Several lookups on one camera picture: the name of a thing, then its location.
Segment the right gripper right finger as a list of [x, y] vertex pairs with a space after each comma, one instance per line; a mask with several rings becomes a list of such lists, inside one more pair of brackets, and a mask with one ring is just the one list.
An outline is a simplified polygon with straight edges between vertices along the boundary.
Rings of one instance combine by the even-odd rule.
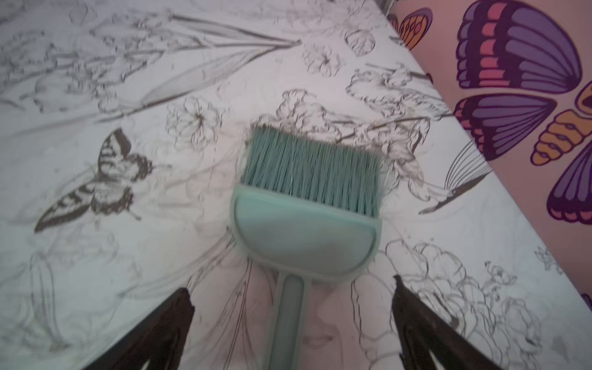
[[455, 332], [431, 308], [416, 297], [396, 275], [392, 313], [396, 324], [405, 369], [498, 369]]

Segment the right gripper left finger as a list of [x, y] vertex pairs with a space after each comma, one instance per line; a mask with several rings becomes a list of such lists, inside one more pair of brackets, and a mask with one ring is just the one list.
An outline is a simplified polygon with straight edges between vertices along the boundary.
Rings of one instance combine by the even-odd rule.
[[87, 369], [177, 369], [195, 308], [179, 288]]

